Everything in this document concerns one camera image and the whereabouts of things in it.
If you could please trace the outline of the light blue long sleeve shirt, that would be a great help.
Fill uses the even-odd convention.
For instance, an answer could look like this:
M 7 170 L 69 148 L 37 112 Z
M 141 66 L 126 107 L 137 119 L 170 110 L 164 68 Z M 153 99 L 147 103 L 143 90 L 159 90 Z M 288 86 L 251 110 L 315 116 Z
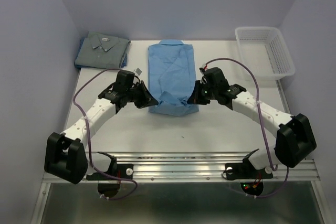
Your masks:
M 188 104 L 196 82 L 194 48 L 180 40 L 161 40 L 148 47 L 148 88 L 158 105 L 149 112 L 185 116 L 199 111 Z

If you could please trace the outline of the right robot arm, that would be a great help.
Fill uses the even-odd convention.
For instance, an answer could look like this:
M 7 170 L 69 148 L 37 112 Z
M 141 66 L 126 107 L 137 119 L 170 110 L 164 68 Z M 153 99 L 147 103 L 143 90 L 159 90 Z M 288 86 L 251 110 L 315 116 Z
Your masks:
M 260 125 L 262 135 L 270 132 L 275 137 L 274 146 L 264 141 L 263 149 L 247 154 L 241 162 L 227 163 L 222 176 L 226 180 L 254 179 L 260 175 L 272 178 L 278 165 L 296 167 L 317 148 L 309 119 L 299 113 L 281 112 L 253 96 L 244 87 L 230 85 L 218 67 L 200 69 L 201 80 L 195 87 L 189 104 L 207 105 L 212 100 L 230 110 L 240 113 Z

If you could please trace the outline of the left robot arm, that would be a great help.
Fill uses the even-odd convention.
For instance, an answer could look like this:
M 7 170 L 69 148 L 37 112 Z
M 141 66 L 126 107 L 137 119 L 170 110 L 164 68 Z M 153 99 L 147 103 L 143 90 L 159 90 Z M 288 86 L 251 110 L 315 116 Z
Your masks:
M 104 178 L 116 175 L 117 166 L 104 161 L 99 168 L 92 159 L 91 139 L 98 130 L 128 103 L 138 109 L 158 105 L 134 72 L 121 70 L 114 83 L 107 86 L 88 111 L 74 101 L 81 111 L 81 118 L 61 133 L 53 132 L 47 139 L 44 170 L 73 184 L 86 175 L 99 172 Z

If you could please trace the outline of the white plastic basket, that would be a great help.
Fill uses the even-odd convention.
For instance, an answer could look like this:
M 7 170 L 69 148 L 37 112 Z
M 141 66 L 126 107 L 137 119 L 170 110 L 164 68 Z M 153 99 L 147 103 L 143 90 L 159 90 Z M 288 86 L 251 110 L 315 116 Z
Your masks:
M 235 29 L 242 63 L 258 80 L 278 81 L 296 72 L 292 57 L 275 27 L 238 27 Z

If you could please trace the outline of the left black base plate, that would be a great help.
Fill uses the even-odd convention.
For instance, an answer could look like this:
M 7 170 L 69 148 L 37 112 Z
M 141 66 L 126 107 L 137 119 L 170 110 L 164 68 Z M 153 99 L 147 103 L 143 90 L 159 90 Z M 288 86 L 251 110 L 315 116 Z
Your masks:
M 133 164 L 116 164 L 116 168 L 112 168 L 110 166 L 108 170 L 104 173 L 117 178 L 133 179 Z M 94 172 L 92 174 L 87 175 L 86 180 L 99 181 L 99 180 L 111 180 L 111 178 L 108 178 L 99 172 Z

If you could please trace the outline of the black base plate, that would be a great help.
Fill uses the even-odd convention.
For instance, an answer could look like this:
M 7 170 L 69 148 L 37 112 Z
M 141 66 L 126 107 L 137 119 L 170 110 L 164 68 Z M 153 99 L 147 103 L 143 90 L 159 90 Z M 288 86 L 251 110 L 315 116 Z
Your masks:
M 117 178 L 133 179 L 133 164 L 116 164 L 116 168 L 112 168 L 110 166 L 108 170 L 104 173 Z M 86 180 L 99 181 L 99 180 L 111 180 L 111 178 L 108 178 L 99 172 L 94 172 L 92 174 L 87 175 Z
M 264 169 L 256 170 L 250 163 L 226 163 L 222 172 L 226 180 L 272 179 L 273 174 Z

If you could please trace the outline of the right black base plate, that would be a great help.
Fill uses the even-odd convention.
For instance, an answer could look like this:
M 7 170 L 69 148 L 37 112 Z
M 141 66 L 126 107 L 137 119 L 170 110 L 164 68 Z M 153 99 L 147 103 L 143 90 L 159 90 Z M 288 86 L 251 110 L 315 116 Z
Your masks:
M 272 179 L 273 174 L 264 169 L 256 170 L 250 163 L 226 163 L 222 172 L 226 180 Z

